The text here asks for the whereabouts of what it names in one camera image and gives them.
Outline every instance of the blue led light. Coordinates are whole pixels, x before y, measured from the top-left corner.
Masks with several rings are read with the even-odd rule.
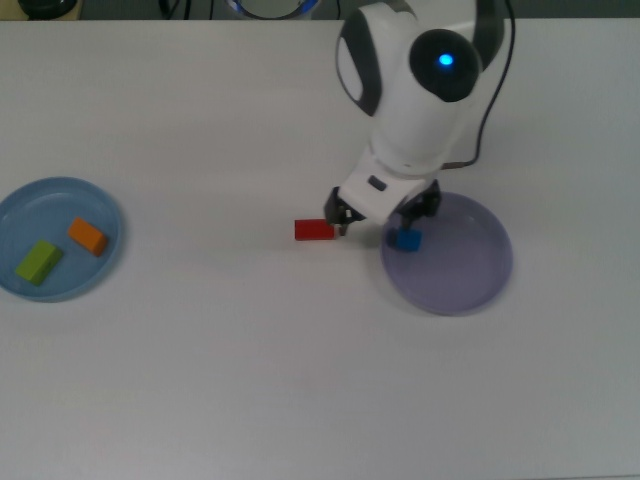
[[[438,62],[440,62],[440,65],[442,65],[443,67],[450,67],[451,65],[453,65],[453,56],[449,55],[448,53],[443,53],[438,58]]]

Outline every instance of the orange block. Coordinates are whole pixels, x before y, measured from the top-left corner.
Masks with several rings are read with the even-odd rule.
[[[102,255],[104,247],[107,246],[107,237],[104,233],[80,217],[75,218],[67,233],[96,257]]]

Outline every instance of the green block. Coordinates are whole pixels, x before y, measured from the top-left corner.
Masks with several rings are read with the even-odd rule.
[[[44,282],[49,272],[62,258],[62,250],[49,242],[38,240],[31,251],[22,260],[16,273],[28,282],[38,286]]]

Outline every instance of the blue block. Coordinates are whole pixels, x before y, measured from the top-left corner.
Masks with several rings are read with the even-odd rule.
[[[417,252],[422,243],[422,232],[420,230],[405,230],[399,228],[396,234],[396,248],[405,252]]]

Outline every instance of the black cable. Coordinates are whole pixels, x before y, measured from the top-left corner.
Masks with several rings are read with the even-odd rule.
[[[187,0],[187,3],[184,6],[184,20],[189,20],[189,15],[191,14],[191,0]]]
[[[164,17],[165,20],[171,20],[171,18],[173,17],[173,14],[176,12],[176,8],[178,8],[178,5],[180,5],[180,0],[176,0],[176,3],[173,4],[173,7],[171,7],[171,10],[169,10],[169,13],[165,15]]]
[[[502,75],[500,76],[500,81],[498,82],[498,86],[496,87],[496,91],[493,93],[493,97],[491,97],[491,101],[489,102],[489,106],[484,112],[484,116],[482,117],[482,121],[480,122],[480,129],[478,130],[478,138],[476,139],[476,154],[475,156],[467,161],[467,162],[450,162],[445,163],[442,166],[442,170],[451,170],[454,168],[462,168],[469,167],[478,161],[480,158],[480,149],[482,147],[482,135],[484,134],[484,127],[487,124],[487,119],[489,118],[489,114],[491,113],[491,109],[493,108],[493,104],[496,103],[496,99],[500,94],[500,90],[502,90],[502,85],[507,78],[507,73],[509,73],[509,67],[511,66],[511,57],[513,57],[513,47],[516,43],[516,16],[513,12],[513,7],[511,6],[510,0],[504,0],[504,3],[507,6],[507,10],[509,11],[509,20],[511,21],[511,40],[509,42],[509,51],[507,53],[507,61],[504,64],[504,70],[502,71]]]

